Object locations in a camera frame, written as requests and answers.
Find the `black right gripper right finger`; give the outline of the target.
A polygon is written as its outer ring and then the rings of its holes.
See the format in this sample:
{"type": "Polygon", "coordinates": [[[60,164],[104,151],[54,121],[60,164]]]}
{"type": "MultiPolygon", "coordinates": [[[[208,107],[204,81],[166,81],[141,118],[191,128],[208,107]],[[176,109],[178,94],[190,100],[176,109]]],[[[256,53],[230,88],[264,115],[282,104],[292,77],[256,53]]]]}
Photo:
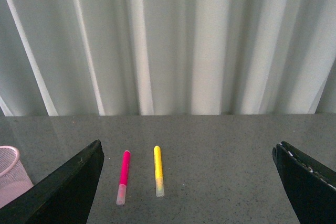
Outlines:
{"type": "Polygon", "coordinates": [[[283,141],[272,158],[300,223],[335,223],[335,171],[283,141]]]}

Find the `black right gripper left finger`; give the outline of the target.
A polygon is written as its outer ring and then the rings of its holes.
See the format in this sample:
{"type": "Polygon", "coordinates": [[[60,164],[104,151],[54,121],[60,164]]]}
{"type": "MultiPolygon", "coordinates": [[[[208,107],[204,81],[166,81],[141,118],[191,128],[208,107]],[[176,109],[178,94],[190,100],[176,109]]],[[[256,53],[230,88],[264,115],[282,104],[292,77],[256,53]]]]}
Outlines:
{"type": "Polygon", "coordinates": [[[1,208],[1,223],[86,223],[104,153],[99,140],[1,208]]]}

